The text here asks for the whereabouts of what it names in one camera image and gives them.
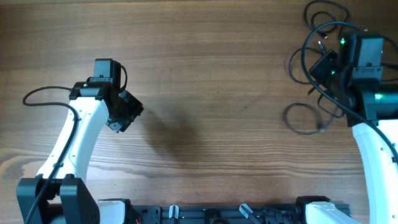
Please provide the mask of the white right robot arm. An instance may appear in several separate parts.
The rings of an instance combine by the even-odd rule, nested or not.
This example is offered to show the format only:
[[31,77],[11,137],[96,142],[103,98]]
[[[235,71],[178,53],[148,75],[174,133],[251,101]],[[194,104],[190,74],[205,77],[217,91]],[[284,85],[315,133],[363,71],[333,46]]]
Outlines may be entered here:
[[346,114],[363,162],[370,223],[397,223],[397,85],[382,80],[384,37],[347,32],[310,69]]

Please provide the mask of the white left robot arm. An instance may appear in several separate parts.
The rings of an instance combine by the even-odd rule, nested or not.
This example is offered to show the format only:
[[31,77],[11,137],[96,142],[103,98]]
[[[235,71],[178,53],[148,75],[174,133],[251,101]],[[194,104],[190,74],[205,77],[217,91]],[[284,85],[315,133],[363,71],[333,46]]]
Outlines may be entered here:
[[128,199],[97,202],[86,175],[103,126],[124,132],[141,115],[142,103],[127,90],[127,71],[111,58],[95,60],[94,74],[68,89],[68,115],[45,164],[23,178],[16,196],[24,223],[141,223]]

